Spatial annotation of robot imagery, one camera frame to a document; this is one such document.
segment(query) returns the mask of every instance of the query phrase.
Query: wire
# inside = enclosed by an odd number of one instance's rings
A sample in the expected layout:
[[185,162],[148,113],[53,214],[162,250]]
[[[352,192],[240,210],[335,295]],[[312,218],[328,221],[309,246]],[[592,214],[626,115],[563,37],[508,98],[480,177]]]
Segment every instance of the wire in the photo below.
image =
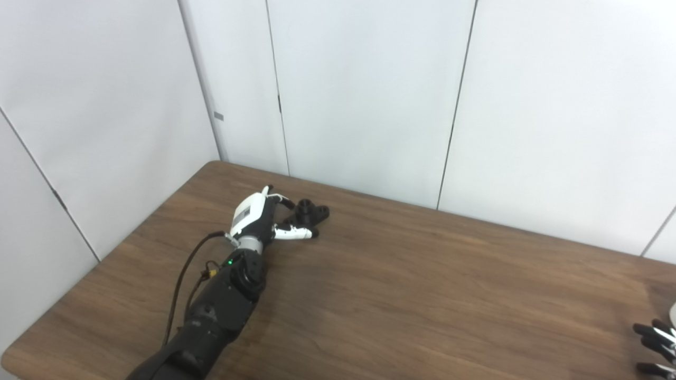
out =
[[219,269],[220,269],[219,263],[217,263],[217,262],[215,262],[215,261],[213,261],[213,260],[209,260],[209,261],[207,261],[206,264],[205,264],[205,266],[207,267],[207,271],[210,270],[210,269],[209,269],[209,264],[215,265],[215,266],[216,266],[216,270],[219,270]]
[[202,247],[204,243],[206,243],[207,240],[213,239],[215,237],[222,237],[225,236],[224,231],[216,231],[212,232],[209,235],[206,235],[196,246],[195,249],[190,253],[190,256],[185,260],[185,264],[183,264],[183,269],[180,270],[180,274],[178,275],[178,280],[176,281],[176,287],[174,288],[174,297],[172,298],[171,301],[171,309],[169,309],[169,319],[167,321],[167,329],[164,331],[164,339],[162,340],[162,347],[166,346],[167,342],[169,342],[169,335],[171,334],[171,324],[172,321],[174,320],[174,312],[176,312],[176,301],[178,299],[178,291],[180,290],[180,284],[183,281],[183,276],[185,276],[185,271],[188,269],[188,266],[190,265],[190,262],[193,261],[193,258],[195,257],[195,254],[199,249]]
[[209,278],[200,276],[197,279],[197,282],[195,283],[195,286],[193,286],[193,290],[190,291],[190,295],[188,296],[188,302],[185,304],[185,311],[183,312],[183,320],[188,320],[188,311],[190,310],[190,304],[193,303],[193,297],[195,297],[195,293],[199,289],[199,286],[202,285],[204,281],[207,281]]

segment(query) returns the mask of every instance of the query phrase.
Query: robotic arm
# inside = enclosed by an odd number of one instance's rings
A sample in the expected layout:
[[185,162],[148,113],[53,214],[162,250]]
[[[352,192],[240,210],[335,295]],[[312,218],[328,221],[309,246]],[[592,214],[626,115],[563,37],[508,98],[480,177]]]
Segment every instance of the robotic arm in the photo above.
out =
[[[239,336],[265,289],[262,253],[275,239],[310,239],[329,217],[326,206],[308,199],[296,206],[272,185],[251,194],[235,210],[230,233],[221,233],[235,250],[189,306],[183,327],[160,351],[139,365],[127,380],[202,380],[221,351]],[[276,205],[294,210],[277,224]]]

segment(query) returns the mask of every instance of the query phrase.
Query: wooden table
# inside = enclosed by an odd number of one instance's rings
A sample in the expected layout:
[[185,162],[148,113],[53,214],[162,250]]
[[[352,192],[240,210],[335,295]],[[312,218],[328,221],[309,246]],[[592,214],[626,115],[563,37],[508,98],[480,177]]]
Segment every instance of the wooden table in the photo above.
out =
[[[267,289],[210,379],[618,380],[638,378],[638,360],[662,362],[631,324],[666,317],[676,266],[212,162],[2,365],[23,380],[124,379],[159,348],[188,252],[268,183],[331,217],[318,239],[266,250]],[[205,245],[178,310],[204,260],[227,249]]]

